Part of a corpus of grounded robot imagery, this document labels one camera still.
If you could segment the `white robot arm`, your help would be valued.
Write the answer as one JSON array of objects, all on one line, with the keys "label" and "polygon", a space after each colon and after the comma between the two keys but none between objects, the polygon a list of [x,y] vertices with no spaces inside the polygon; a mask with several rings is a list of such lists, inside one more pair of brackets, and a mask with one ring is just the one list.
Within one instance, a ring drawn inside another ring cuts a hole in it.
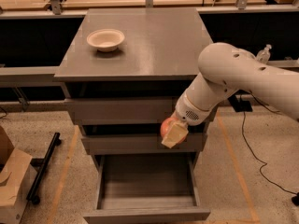
[{"label": "white robot arm", "polygon": [[299,120],[299,73],[256,60],[250,52],[226,43],[205,47],[199,74],[179,97],[175,111],[161,126],[162,144],[174,147],[201,124],[220,102],[246,91],[278,111]]}]

